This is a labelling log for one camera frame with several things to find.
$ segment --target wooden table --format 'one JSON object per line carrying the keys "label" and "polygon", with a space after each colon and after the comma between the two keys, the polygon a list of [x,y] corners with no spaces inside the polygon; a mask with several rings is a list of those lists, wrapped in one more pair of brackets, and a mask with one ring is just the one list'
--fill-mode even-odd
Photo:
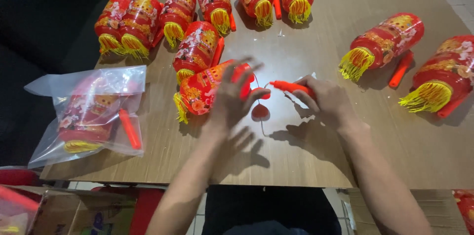
{"label": "wooden table", "polygon": [[[412,76],[445,39],[469,30],[445,0],[315,0],[310,22],[293,26],[283,14],[267,29],[234,3],[237,32],[226,37],[222,60],[253,55],[263,61],[256,74],[260,86],[271,80],[294,81],[316,73],[346,87],[358,115],[373,129],[374,141],[411,189],[474,188],[473,95],[450,117],[435,121],[430,114],[408,113],[397,104],[412,86]],[[341,57],[351,41],[390,15],[407,11],[421,17],[426,32],[413,48],[416,67],[398,89],[387,86],[396,61],[366,72],[356,85],[338,73]],[[161,43],[151,53],[149,82],[140,117],[146,143],[143,158],[108,150],[74,161],[47,166],[45,179],[97,182],[169,183],[196,145],[205,118],[178,123],[172,100],[176,92],[171,67],[176,50]],[[98,64],[96,68],[131,65]],[[348,188],[356,185],[344,154],[342,140],[319,121],[300,117],[291,100],[273,91],[261,101],[271,113],[269,121],[246,117],[258,141],[249,143],[221,166],[214,179],[222,184],[282,185]]]}

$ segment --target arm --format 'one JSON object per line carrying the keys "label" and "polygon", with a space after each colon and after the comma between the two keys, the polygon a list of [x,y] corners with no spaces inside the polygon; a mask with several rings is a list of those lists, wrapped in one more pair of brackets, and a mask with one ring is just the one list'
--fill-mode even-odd
{"label": "arm", "polygon": [[410,190],[374,146],[370,126],[357,117],[346,91],[333,82],[311,76],[296,83],[310,87],[317,100],[302,91],[293,94],[346,140],[345,150],[354,165],[362,196],[381,233],[432,234]]}
{"label": "arm", "polygon": [[[202,128],[198,145],[163,195],[146,234],[186,234],[196,215],[201,197],[208,187],[220,148],[224,146],[231,129],[248,114],[257,99],[270,92],[264,89],[257,90],[245,101],[241,100],[240,89],[245,80],[231,82],[236,65],[239,63],[231,64],[225,70],[222,83],[217,90],[216,101],[209,120]],[[261,65],[247,70],[241,79],[247,78],[259,67]]]}

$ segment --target person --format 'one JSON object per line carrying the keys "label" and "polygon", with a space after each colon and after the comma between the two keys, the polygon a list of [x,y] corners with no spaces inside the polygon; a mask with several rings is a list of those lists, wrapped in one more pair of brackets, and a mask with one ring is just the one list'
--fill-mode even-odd
{"label": "person", "polygon": [[[234,62],[225,70],[210,116],[202,127],[201,138],[206,139],[198,140],[194,152],[169,185],[150,221],[148,235],[186,234],[207,188],[203,235],[341,234],[337,217],[321,189],[208,186],[219,151],[226,147],[232,128],[257,99],[270,93],[259,89],[245,101],[240,99],[245,79],[263,64],[246,70],[235,83],[231,77],[236,66],[251,60]],[[370,126],[356,115],[345,89],[310,75],[296,83],[311,88],[317,99],[302,91],[293,94],[346,141],[344,150],[352,160],[358,186],[381,233],[432,234],[410,190],[373,144]]]}

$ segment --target cardboard box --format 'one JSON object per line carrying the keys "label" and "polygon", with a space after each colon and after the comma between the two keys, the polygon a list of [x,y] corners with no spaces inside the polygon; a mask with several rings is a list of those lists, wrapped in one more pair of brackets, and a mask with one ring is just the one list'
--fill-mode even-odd
{"label": "cardboard box", "polygon": [[128,235],[135,198],[125,195],[8,186],[22,194],[37,195],[39,209],[29,235]]}
{"label": "cardboard box", "polygon": [[[357,235],[380,235],[359,189],[349,189]],[[412,190],[434,235],[469,235],[451,190]]]}

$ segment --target hand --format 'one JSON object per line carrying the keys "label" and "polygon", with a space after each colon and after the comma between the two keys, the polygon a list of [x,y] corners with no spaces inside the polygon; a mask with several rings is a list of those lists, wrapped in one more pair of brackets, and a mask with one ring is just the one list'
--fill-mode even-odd
{"label": "hand", "polygon": [[321,121],[335,130],[353,129],[367,126],[352,108],[346,90],[332,81],[317,80],[307,75],[295,82],[313,90],[316,99],[303,91],[293,92],[298,99],[305,103]]}
{"label": "hand", "polygon": [[257,99],[262,98],[265,94],[270,93],[269,89],[258,89],[253,91],[245,100],[240,98],[240,90],[245,84],[247,78],[252,73],[263,67],[263,63],[256,65],[254,68],[247,69],[237,82],[232,82],[232,75],[234,69],[246,62],[252,61],[252,57],[247,57],[243,60],[233,62],[230,64],[224,74],[222,81],[217,89],[216,100],[210,111],[209,123],[216,127],[223,127],[230,131],[244,116],[248,114],[250,108]]}

